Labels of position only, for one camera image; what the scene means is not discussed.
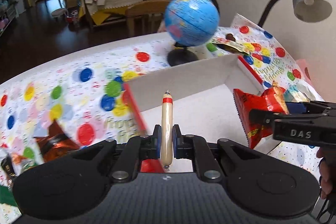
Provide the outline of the right hand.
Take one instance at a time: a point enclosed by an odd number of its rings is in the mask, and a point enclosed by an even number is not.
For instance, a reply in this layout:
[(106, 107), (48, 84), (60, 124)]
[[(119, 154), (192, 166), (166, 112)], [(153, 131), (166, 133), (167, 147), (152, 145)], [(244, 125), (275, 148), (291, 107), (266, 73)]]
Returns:
[(319, 162), (319, 184), (321, 187), (320, 198), (325, 200), (328, 198), (328, 195), (335, 188), (335, 183), (333, 182), (332, 176), (335, 174), (335, 168), (331, 165), (328, 165), (326, 161), (326, 156), (322, 147), (317, 151), (316, 157), (321, 159)]

